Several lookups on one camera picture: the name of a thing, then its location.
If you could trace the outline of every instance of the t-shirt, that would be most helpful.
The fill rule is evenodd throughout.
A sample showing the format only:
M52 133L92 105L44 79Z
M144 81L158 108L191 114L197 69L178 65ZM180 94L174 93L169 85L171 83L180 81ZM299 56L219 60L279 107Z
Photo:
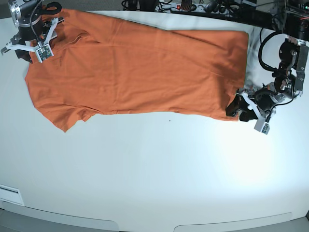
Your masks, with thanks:
M67 9L52 17L61 16L54 57L31 54L26 83L34 107L64 132L95 114L237 120L225 108L244 85L247 33L162 30Z

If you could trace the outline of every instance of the orange t-shirt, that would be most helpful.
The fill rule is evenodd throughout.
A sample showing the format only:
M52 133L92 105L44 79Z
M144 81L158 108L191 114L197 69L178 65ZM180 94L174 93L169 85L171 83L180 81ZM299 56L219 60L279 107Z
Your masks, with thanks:
M94 114L171 111L221 120L245 80L248 34L166 31L118 18L63 9L54 57L31 54L32 102L67 131Z

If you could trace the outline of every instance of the white table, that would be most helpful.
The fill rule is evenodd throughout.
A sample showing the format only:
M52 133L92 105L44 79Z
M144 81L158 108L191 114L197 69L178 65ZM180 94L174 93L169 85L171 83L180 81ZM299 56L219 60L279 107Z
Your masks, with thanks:
M163 29L246 31L248 78L272 81L257 61L258 28L174 14L97 13ZM10 18L0 20L0 32L5 46L16 33ZM271 66L279 64L283 40L266 44ZM64 133L33 107L27 69L13 51L0 57L0 184L20 189L27 207L112 220L137 232L307 213L308 80L301 98L278 107L267 136L254 121L175 113L95 115Z

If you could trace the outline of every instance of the table surface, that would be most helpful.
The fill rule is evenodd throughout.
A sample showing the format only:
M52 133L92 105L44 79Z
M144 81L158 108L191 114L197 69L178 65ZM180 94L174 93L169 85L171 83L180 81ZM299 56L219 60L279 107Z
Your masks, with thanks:
M247 80L272 81L257 60L259 28L185 15L95 13L162 29L246 31ZM16 33L10 18L0 20L0 31L5 46ZM269 65L279 64L284 38L266 44ZM267 136L255 122L169 112L95 115L64 133L33 107L27 70L13 51L0 57L0 184L20 189L27 207L140 232L307 213L309 81L301 98L278 107Z

